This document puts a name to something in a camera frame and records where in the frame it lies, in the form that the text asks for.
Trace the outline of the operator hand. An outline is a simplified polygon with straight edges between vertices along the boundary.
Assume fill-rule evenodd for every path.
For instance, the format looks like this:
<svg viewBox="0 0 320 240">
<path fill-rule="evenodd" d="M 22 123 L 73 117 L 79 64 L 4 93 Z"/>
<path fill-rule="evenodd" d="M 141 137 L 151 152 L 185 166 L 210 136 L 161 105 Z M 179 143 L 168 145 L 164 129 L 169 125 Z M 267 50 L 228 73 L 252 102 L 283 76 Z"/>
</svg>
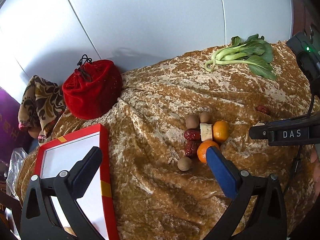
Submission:
<svg viewBox="0 0 320 240">
<path fill-rule="evenodd" d="M 317 199 L 320 192 L 320 165 L 316 149 L 313 147 L 310 154 L 310 162 L 313 164 L 314 199 Z"/>
</svg>

